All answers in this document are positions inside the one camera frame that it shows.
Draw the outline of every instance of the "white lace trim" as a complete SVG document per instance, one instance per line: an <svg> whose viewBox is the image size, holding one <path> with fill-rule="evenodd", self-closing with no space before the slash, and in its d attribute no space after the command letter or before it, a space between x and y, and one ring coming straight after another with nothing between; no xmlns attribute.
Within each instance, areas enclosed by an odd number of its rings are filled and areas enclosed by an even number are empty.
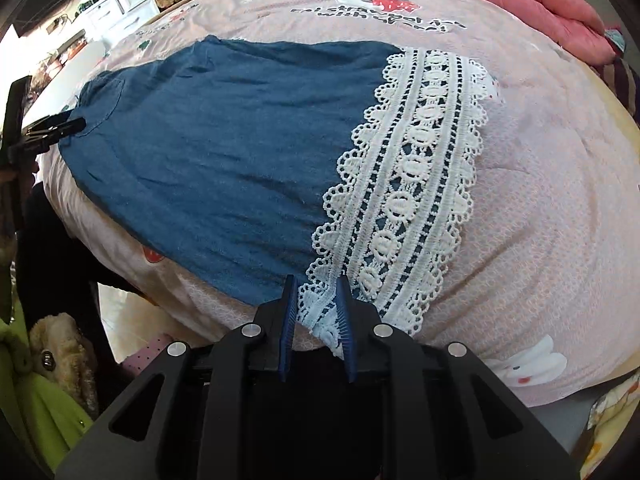
<svg viewBox="0 0 640 480"><path fill-rule="evenodd" d="M355 148L338 159L342 182L324 194L330 221L312 236L319 257L299 289L300 323L334 350L340 274L385 322L417 333L473 206L486 70L415 48L387 62L387 82L375 92L380 104L364 112L351 134Z"/></svg>

